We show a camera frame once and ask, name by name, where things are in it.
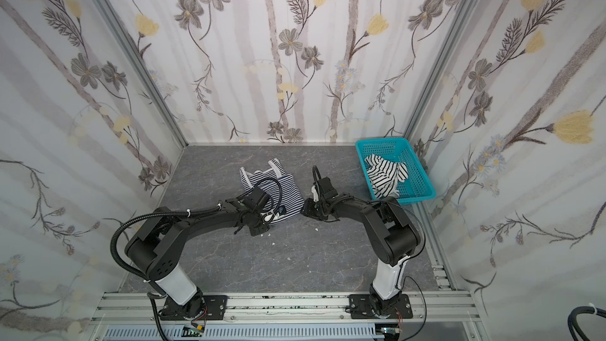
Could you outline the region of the blue striped tank top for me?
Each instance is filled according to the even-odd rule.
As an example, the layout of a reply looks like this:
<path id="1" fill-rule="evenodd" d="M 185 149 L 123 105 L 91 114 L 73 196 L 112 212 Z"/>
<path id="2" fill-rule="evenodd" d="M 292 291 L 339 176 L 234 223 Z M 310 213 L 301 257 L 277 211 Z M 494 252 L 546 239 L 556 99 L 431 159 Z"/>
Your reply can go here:
<path id="1" fill-rule="evenodd" d="M 262 216 L 273 208 L 284 205 L 287 214 L 277 222 L 281 223 L 299 215 L 305 200 L 293 175 L 284 170 L 278 159 L 270 159 L 268 166 L 268 170 L 256 170 L 254 172 L 248 172 L 244 167 L 241 167 L 239 169 L 241 184 L 246 190 L 257 186 L 271 197 L 270 202 L 264 207 Z"/>

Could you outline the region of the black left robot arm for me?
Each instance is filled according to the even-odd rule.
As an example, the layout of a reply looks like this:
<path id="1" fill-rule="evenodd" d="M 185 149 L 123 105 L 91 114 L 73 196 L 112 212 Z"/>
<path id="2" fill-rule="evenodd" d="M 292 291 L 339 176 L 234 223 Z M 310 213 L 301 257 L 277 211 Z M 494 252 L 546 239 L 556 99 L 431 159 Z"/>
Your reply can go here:
<path id="1" fill-rule="evenodd" d="M 169 313 L 183 320 L 198 320 L 208 314 L 202 290 L 180 265 L 186 244 L 214 230 L 249 228 L 252 236 L 269 229 L 264 220 L 266 205 L 280 205 L 260 188 L 223 200 L 211 208 L 154 212 L 131 219 L 116 230 L 110 252 L 124 270 L 144 279 L 166 297 Z"/>

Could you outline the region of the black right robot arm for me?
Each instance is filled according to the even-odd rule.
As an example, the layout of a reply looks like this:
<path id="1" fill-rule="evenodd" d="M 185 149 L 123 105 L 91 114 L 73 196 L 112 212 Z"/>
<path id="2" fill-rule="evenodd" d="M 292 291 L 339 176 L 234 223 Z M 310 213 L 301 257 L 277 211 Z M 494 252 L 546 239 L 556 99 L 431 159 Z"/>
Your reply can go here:
<path id="1" fill-rule="evenodd" d="M 394 198 L 362 200 L 339 194 L 328 177 L 314 180 L 312 197 L 306 200 L 301 213 L 325 223 L 346 218 L 364 226 L 378 262 L 369 288 L 369 309 L 358 312 L 364 317 L 383 318 L 399 313 L 405 267 L 422 253 L 426 243 L 425 231 L 416 216 Z"/>

